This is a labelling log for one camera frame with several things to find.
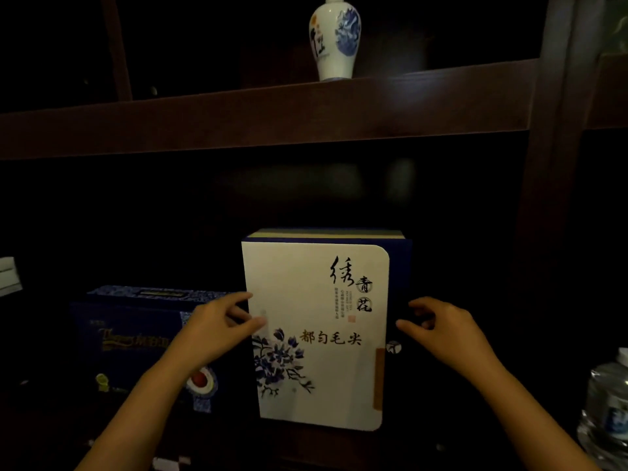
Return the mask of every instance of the porcelain vase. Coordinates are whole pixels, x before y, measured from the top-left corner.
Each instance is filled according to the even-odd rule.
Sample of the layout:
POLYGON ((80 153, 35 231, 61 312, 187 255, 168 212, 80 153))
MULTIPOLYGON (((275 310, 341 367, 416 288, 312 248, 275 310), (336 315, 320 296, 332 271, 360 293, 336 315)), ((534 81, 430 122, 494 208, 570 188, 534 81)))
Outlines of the porcelain vase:
POLYGON ((325 0, 310 18, 310 46, 321 81, 350 79, 362 35, 356 8, 344 0, 325 0))

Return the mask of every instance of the hand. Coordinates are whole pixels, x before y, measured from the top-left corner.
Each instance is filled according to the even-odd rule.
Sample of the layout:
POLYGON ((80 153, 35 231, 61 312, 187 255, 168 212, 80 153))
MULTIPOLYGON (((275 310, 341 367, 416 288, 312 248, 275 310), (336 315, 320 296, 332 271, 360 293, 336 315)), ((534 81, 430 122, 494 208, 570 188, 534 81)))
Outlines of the hand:
POLYGON ((493 349, 471 314, 434 298, 410 301, 414 314, 433 313, 434 319, 418 326, 398 320, 397 327, 428 349, 438 360, 474 382, 487 368, 500 366, 493 349))
POLYGON ((187 378, 257 332, 266 324, 266 319, 252 318, 236 306, 252 295, 234 292, 197 306, 161 360, 176 367, 187 378), (238 325, 233 318, 244 323, 238 325))

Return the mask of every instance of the shelf board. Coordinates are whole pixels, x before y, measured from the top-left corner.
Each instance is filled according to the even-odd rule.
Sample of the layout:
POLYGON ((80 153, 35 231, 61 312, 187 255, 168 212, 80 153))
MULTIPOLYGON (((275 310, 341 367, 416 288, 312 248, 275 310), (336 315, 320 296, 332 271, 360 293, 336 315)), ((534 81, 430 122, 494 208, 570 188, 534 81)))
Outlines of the shelf board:
POLYGON ((595 93, 586 127, 628 127, 628 54, 604 54, 600 58, 595 93))
POLYGON ((0 115, 0 159, 528 128, 536 60, 0 115))

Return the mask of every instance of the blue flower illustration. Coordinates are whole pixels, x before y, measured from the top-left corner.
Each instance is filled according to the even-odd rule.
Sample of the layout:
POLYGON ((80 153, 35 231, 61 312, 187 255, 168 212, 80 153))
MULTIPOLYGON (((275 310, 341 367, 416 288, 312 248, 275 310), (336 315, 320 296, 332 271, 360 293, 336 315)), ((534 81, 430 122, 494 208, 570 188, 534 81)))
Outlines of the blue flower illustration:
POLYGON ((360 42, 360 30, 362 23, 360 15, 355 8, 349 8, 338 15, 338 28, 336 33, 336 46, 345 56, 353 56, 357 53, 360 42))
POLYGON ((255 378, 257 388, 261 389, 263 397, 267 392, 269 396, 279 394, 279 383, 285 379, 296 380, 308 393, 315 388, 312 381, 301 374, 303 366, 295 359, 303 358, 305 352, 296 348, 296 337, 290 337, 288 344, 283 343, 285 337, 281 329, 275 330, 273 335, 280 343, 270 345, 266 338, 259 335, 253 336, 255 378))

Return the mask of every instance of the forearm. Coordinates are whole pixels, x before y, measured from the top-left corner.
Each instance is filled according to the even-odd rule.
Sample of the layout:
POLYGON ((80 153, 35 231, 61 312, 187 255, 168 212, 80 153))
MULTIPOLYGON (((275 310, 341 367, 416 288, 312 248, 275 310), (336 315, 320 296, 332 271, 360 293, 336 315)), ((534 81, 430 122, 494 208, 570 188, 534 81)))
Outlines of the forearm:
POLYGON ((147 470, 186 375, 160 360, 137 382, 77 471, 147 470))
POLYGON ((495 412, 529 471, 599 471, 503 365, 485 369, 471 382, 495 412))

